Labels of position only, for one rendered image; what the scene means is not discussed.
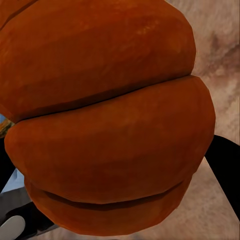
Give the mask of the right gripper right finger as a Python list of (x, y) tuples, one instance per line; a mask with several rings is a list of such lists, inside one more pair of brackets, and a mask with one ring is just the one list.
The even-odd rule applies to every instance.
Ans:
[(214, 135), (205, 158), (240, 220), (240, 145)]

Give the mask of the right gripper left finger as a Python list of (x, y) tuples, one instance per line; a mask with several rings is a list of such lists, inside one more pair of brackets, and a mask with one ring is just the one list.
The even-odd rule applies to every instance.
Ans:
[(5, 151), (4, 139), (0, 138), (0, 193), (16, 169), (15, 165)]

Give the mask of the pumpkin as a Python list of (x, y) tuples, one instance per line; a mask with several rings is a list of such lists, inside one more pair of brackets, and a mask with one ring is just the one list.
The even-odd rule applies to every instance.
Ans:
[(165, 0), (0, 0), (0, 139), (55, 225), (130, 235), (180, 205), (215, 135), (196, 51)]

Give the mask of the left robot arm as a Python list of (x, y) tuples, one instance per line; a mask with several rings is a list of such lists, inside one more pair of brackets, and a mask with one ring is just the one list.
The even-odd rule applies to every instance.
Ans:
[(38, 231), (46, 231), (54, 225), (31, 201), (5, 215), (0, 225), (0, 240), (30, 240)]

